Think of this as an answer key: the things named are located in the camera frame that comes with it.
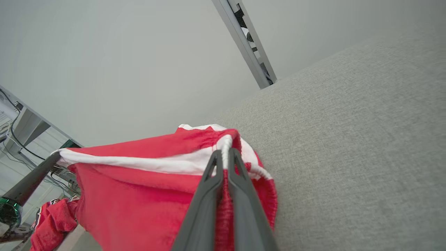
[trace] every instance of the red towel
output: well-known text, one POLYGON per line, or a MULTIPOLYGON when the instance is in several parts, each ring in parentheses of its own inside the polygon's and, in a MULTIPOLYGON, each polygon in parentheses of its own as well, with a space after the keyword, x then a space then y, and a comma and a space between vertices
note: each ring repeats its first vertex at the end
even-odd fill
POLYGON ((274 181, 235 129, 181 125, 174 134, 89 148, 60 149, 59 164, 76 173, 79 224, 105 251, 170 250, 211 154, 222 151, 225 182, 218 206, 216 250, 233 250, 227 187, 228 150, 241 152, 271 227, 274 181))
POLYGON ((78 201, 52 200, 43 204, 36 214, 31 236, 31 251, 52 251, 78 225, 74 213, 78 201))

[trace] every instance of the gray fabric surface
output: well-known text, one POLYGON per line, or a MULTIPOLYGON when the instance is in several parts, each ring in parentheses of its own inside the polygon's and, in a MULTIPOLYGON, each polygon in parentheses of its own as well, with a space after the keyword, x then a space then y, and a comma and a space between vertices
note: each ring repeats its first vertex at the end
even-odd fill
POLYGON ((446 250, 439 29, 382 34, 202 121, 237 128, 274 177, 282 250, 446 250))

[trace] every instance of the gray padded surface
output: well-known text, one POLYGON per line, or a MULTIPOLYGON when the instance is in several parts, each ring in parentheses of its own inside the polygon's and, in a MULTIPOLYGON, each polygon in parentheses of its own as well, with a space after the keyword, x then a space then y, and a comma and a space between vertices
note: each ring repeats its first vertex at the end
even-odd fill
POLYGON ((383 34, 203 120, 274 177, 282 250, 446 250, 439 29, 383 34))

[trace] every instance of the red cloth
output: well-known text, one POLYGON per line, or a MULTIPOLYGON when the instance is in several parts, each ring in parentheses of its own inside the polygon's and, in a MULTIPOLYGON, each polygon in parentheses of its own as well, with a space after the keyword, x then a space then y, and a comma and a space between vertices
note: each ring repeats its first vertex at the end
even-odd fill
POLYGON ((78 225, 74 213, 77 201, 52 200, 36 214, 35 231, 31 236, 31 251, 52 251, 78 225))
POLYGON ((237 148, 271 227, 274 181, 235 129, 181 125, 174 134, 89 148, 60 149, 60 164, 77 175, 79 224, 104 251, 170 250, 211 154, 220 149, 225 181, 218 206, 216 250, 233 250, 233 210, 227 187, 228 150, 237 148))

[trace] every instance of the white wall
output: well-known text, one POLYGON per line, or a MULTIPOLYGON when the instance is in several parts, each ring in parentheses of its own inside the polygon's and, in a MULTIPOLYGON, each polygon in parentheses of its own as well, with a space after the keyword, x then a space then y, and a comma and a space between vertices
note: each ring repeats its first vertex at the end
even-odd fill
POLYGON ((373 36, 408 25, 431 0, 241 0, 278 79, 373 36))
POLYGON ((173 133, 259 90, 211 0, 1 1, 0 85, 84 146, 173 133))
MULTIPOLYGON (((58 149, 66 141, 67 138, 65 136, 61 135, 54 128, 49 128, 47 131, 33 140, 27 148, 37 155, 47 157, 52 151, 58 149)), ((3 143, 1 143, 1 148, 3 152, 7 154, 7 152, 3 149, 3 143)), ((37 159, 36 157, 31 157, 31 154, 25 150, 23 150, 23 153, 30 159, 34 160, 36 164, 41 162, 41 160, 37 159)), ((6 156, 4 153, 0 152, 0 195, 5 194, 10 188, 12 188, 30 172, 30 170, 24 164, 16 161, 17 159, 13 158, 11 155, 8 154, 8 156, 6 156)), ((40 208, 45 202, 58 198, 61 194, 62 189, 59 187, 50 183, 41 182, 23 207, 22 223, 32 224, 36 218, 38 208, 40 208)), ((9 251, 13 247, 17 246, 18 243, 20 243, 20 241, 0 244, 0 251, 9 251)))

